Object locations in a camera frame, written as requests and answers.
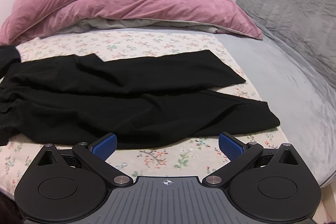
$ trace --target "blue textured pad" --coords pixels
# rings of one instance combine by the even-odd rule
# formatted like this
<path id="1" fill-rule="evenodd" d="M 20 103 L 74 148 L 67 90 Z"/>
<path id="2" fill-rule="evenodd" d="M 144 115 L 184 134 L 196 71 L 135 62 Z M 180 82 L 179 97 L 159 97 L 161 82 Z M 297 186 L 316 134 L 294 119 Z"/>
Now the blue textured pad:
<path id="1" fill-rule="evenodd" d="M 102 160 L 107 160 L 109 156 L 117 149 L 117 137 L 111 135 L 92 148 L 92 153 Z"/>
<path id="2" fill-rule="evenodd" d="M 227 156 L 229 160 L 234 160 L 244 153 L 243 148 L 224 134 L 218 138 L 219 149 Z"/>

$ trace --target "gray pillow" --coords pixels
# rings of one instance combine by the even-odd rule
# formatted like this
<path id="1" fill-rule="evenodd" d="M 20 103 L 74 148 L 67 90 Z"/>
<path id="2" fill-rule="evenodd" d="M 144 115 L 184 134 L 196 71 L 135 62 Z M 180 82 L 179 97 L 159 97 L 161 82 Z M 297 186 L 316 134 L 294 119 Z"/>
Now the gray pillow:
<path id="1" fill-rule="evenodd" d="M 336 88 L 336 0 L 236 0 Z"/>

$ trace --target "metal screw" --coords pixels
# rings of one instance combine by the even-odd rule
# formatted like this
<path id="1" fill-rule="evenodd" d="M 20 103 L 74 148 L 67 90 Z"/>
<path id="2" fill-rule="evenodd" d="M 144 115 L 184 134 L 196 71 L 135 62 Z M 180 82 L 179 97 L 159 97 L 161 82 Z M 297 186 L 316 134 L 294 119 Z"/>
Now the metal screw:
<path id="1" fill-rule="evenodd" d="M 130 179 L 127 176 L 117 176 L 117 177 L 114 178 L 114 182 L 118 183 L 118 184 L 125 184 L 129 181 L 130 181 Z"/>
<path id="2" fill-rule="evenodd" d="M 218 176 L 208 176 L 205 181 L 210 184 L 218 184 L 222 181 L 222 179 Z"/>

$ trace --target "floral pattern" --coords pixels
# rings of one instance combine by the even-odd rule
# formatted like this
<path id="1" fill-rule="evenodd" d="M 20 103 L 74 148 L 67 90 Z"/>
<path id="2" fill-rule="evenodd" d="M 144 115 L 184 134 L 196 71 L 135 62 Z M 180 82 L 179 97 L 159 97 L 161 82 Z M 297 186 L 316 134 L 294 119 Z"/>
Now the floral pattern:
<path id="1" fill-rule="evenodd" d="M 102 60 L 140 56 L 162 56 L 209 49 L 225 64 L 246 79 L 246 83 L 218 92 L 261 100 L 258 92 L 226 48 L 210 34 L 151 33 L 144 31 L 92 31 L 33 39 L 17 46 L 23 62 L 59 55 L 97 54 Z M 239 135 L 243 142 L 256 141 L 267 148 L 277 148 L 287 139 L 280 128 Z M 10 195 L 25 170 L 41 149 L 17 135 L 0 147 L 0 188 Z M 200 180 L 229 162 L 219 150 L 218 138 L 191 138 L 159 149 L 117 150 L 107 162 L 136 179 L 137 176 L 199 176 Z"/>

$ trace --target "gray plastic base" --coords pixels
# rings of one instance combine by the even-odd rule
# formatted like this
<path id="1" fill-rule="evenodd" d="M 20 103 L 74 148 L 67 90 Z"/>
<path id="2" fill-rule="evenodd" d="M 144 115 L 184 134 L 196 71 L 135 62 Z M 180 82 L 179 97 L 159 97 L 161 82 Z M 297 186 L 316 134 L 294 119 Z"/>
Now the gray plastic base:
<path id="1" fill-rule="evenodd" d="M 71 224 L 260 224 L 239 212 L 224 192 L 196 177 L 138 177 L 116 188 L 88 217 Z"/>

